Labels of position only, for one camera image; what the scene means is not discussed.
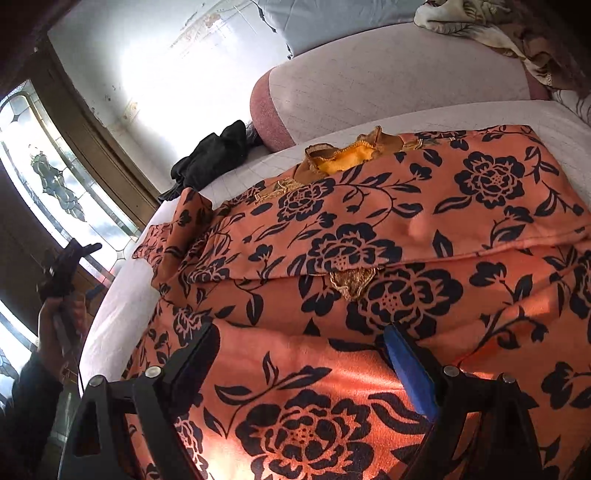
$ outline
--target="white wall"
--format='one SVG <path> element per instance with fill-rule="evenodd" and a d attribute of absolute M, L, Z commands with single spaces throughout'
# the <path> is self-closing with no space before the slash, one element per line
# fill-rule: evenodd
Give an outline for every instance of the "white wall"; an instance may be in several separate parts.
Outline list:
<path fill-rule="evenodd" d="M 248 0 L 82 0 L 49 37 L 97 119 L 161 191 L 203 137 L 249 119 L 252 87 L 288 53 Z"/>

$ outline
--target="black cloth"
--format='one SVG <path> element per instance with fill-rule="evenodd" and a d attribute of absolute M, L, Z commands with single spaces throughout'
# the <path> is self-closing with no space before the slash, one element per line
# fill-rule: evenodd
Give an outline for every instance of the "black cloth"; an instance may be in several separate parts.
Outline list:
<path fill-rule="evenodd" d="M 160 202 L 174 200 L 187 187 L 197 191 L 204 189 L 216 178 L 242 165 L 248 151 L 255 146 L 257 138 L 260 140 L 258 134 L 253 135 L 249 131 L 249 139 L 247 139 L 246 125 L 242 120 L 226 127 L 219 136 L 216 134 L 206 136 L 199 142 L 193 153 L 174 165 L 170 176 L 176 185 L 160 195 L 158 200 Z"/>
<path fill-rule="evenodd" d="M 62 389 L 32 353 L 0 410 L 0 478 L 27 478 L 37 470 Z"/>

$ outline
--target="window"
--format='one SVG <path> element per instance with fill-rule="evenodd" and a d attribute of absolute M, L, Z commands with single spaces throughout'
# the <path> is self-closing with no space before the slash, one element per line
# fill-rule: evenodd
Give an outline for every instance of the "window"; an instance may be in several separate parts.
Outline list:
<path fill-rule="evenodd" d="M 82 266 L 109 286 L 140 235 L 57 130 L 30 80 L 0 102 L 0 159 L 22 198 L 63 247 L 103 248 Z"/>
<path fill-rule="evenodd" d="M 12 384 L 37 350 L 37 337 L 0 301 L 0 403 L 6 404 Z"/>

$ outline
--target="white bed sheet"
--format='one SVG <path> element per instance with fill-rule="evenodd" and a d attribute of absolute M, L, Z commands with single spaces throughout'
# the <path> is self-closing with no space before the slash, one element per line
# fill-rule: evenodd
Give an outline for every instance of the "white bed sheet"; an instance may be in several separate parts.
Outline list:
<path fill-rule="evenodd" d="M 262 179 L 279 175 L 299 163 L 309 144 L 345 146 L 357 135 L 381 125 L 388 134 L 485 128 L 499 124 L 531 125 L 560 162 L 574 189 L 591 206 L 591 129 L 556 102 L 515 101 L 456 105 L 407 113 L 349 128 L 296 145 L 288 150 L 249 161 L 228 172 L 201 194 L 214 208 Z M 178 200 L 165 202 L 150 225 L 169 221 Z M 82 380 L 94 375 L 120 379 L 134 346 L 150 320 L 158 293 L 150 286 L 152 269 L 145 260 L 128 260 L 109 289 L 90 329 L 80 360 Z"/>

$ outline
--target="orange floral fabric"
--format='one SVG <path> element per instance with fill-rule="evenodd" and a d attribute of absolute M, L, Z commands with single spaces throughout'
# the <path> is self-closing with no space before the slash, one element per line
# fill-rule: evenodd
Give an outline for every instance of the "orange floral fabric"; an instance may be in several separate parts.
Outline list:
<path fill-rule="evenodd" d="M 588 209 L 530 127 L 401 138 L 417 148 L 281 196 L 257 194 L 295 168 L 216 211 L 187 189 L 136 250 L 161 296 L 124 378 L 164 365 L 204 323 L 220 331 L 175 423 L 202 477 L 399 478 L 428 423 L 385 354 L 392 322 L 444 365 L 517 378 L 548 479 L 588 443 Z M 359 272 L 364 288 L 343 296 L 334 278 L 355 286 Z"/>

